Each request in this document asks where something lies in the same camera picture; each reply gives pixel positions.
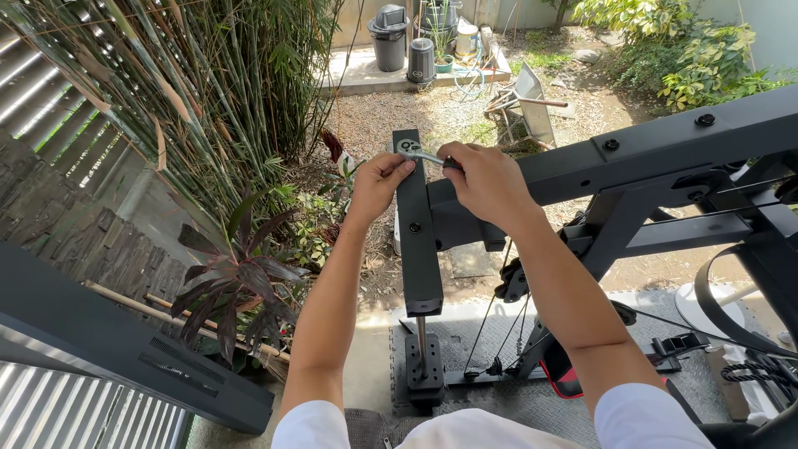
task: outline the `paint bucket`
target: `paint bucket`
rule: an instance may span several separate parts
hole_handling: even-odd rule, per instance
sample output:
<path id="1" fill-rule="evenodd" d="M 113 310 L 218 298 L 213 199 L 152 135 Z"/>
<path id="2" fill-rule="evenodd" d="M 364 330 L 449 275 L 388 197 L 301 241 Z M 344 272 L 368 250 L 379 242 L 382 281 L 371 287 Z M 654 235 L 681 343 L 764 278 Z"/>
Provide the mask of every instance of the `paint bucket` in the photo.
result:
<path id="1" fill-rule="evenodd" d="M 457 38 L 455 39 L 455 58 L 461 61 L 471 61 L 476 56 L 479 40 L 480 29 L 476 25 L 459 24 L 457 26 Z"/>

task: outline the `potted plant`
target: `potted plant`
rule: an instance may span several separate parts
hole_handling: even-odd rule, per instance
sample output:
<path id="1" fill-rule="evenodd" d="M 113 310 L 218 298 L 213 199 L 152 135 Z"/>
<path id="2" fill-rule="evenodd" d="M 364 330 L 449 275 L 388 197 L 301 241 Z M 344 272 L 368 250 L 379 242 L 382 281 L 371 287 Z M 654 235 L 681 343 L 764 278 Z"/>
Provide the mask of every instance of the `potted plant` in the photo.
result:
<path id="1" fill-rule="evenodd" d="M 438 6 L 441 14 L 432 14 L 433 20 L 427 17 L 427 26 L 430 29 L 430 38 L 435 46 L 435 69 L 439 74 L 448 74 L 452 71 L 454 57 L 446 54 L 449 42 L 452 40 L 451 30 L 445 29 L 446 17 L 449 11 L 449 0 L 443 0 Z"/>

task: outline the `tree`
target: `tree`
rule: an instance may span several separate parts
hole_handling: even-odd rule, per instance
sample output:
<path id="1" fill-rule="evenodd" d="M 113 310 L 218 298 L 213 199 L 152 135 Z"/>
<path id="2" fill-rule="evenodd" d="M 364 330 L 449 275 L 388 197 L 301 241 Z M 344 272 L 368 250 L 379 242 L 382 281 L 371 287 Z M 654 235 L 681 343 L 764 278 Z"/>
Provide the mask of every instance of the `tree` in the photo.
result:
<path id="1" fill-rule="evenodd" d="M 557 19 L 554 23 L 554 32 L 559 33 L 559 29 L 563 27 L 563 20 L 565 19 L 565 13 L 568 10 L 574 9 L 576 5 L 579 4 L 582 0 L 540 0 L 542 3 L 546 3 L 552 8 L 557 9 Z"/>

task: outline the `trash can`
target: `trash can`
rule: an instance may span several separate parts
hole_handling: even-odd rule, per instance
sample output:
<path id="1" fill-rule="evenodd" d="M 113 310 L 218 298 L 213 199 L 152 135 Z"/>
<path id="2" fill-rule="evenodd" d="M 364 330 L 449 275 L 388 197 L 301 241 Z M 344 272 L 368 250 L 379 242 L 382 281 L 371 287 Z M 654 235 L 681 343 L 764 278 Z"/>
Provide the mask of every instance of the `trash can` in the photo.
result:
<path id="1" fill-rule="evenodd" d="M 405 8 L 399 5 L 383 6 L 377 17 L 366 24 L 379 70 L 395 72 L 405 66 L 405 34 L 409 24 Z"/>
<path id="2" fill-rule="evenodd" d="M 435 46 L 427 38 L 410 41 L 410 53 L 407 61 L 407 81 L 424 85 L 433 82 L 435 71 Z"/>

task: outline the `ratchet wrench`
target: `ratchet wrench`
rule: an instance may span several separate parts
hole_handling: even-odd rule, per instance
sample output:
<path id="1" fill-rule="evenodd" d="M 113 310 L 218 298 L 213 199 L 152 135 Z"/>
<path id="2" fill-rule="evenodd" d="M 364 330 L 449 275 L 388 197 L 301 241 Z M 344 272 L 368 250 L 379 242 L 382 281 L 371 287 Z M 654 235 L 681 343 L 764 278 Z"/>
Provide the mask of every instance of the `ratchet wrench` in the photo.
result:
<path id="1" fill-rule="evenodd" d="M 424 151 L 424 149 L 421 148 L 420 143 L 411 139 L 400 140 L 397 143 L 397 153 L 404 156 L 405 159 L 426 159 L 427 161 L 443 165 L 443 168 L 445 169 L 452 168 L 463 171 L 463 165 L 460 165 L 460 162 L 455 161 L 453 157 L 448 156 L 446 159 L 435 157 L 431 153 Z"/>

